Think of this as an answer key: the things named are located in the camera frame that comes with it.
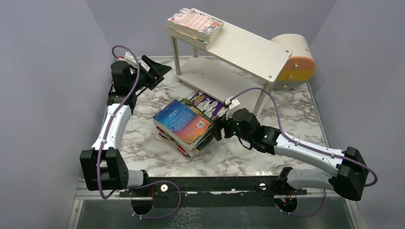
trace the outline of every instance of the blue and orange book cover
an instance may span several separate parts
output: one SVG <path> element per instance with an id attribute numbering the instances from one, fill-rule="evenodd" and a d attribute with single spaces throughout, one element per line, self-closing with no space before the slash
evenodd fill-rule
<path id="1" fill-rule="evenodd" d="M 178 100 L 173 100 L 153 118 L 188 145 L 204 135 L 211 126 L 208 120 Z"/>

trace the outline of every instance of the stack of books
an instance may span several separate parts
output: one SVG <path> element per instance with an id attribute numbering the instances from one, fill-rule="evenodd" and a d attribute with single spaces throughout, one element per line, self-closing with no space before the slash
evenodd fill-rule
<path id="1" fill-rule="evenodd" d="M 187 8 L 181 9 L 167 22 L 170 36 L 200 49 L 208 49 L 221 35 L 224 27 L 223 21 Z"/>
<path id="2" fill-rule="evenodd" d="M 153 123 L 160 138 L 192 160 L 213 140 L 210 132 L 213 120 L 226 112 L 227 108 L 219 101 L 198 92 L 190 100 L 173 100 L 153 116 Z"/>

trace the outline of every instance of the cylindrical container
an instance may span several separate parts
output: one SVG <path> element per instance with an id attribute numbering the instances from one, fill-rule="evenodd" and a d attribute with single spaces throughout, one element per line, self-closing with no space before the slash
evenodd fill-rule
<path id="1" fill-rule="evenodd" d="M 274 89 L 297 88 L 308 81 L 315 71 L 315 61 L 305 37 L 299 34 L 282 34 L 272 42 L 292 50 L 292 55 L 278 75 Z"/>

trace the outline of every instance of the marble surface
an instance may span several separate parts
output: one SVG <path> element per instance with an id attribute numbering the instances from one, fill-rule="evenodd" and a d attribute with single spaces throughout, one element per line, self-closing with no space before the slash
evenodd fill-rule
<path id="1" fill-rule="evenodd" d="M 172 59 L 153 58 L 173 70 L 152 91 L 146 90 L 138 97 L 135 111 L 124 132 L 120 152 L 129 169 L 145 169 L 151 177 L 211 177 L 211 176 L 262 176 L 278 175 L 283 167 L 313 168 L 303 162 L 283 156 L 247 150 L 237 138 L 213 140 L 205 152 L 188 161 L 171 146 L 163 142 L 152 122 L 152 117 L 173 99 L 191 97 L 198 90 L 175 77 Z M 250 75 L 221 61 L 231 71 L 247 78 Z M 325 146 L 318 117 L 308 86 L 296 90 L 273 91 L 280 110 L 284 131 L 302 140 Z M 269 100 L 258 117 L 262 125 L 278 127 L 275 110 Z"/>

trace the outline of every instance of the lower shelf board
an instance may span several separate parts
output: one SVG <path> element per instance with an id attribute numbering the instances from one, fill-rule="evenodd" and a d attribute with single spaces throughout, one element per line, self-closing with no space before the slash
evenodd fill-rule
<path id="1" fill-rule="evenodd" d="M 221 102 L 247 88 L 262 87 L 252 79 L 246 79 L 202 56 L 190 57 L 181 66 L 181 75 L 177 78 Z M 241 108 L 252 112 L 260 93 L 260 90 L 251 90 L 240 95 Z"/>

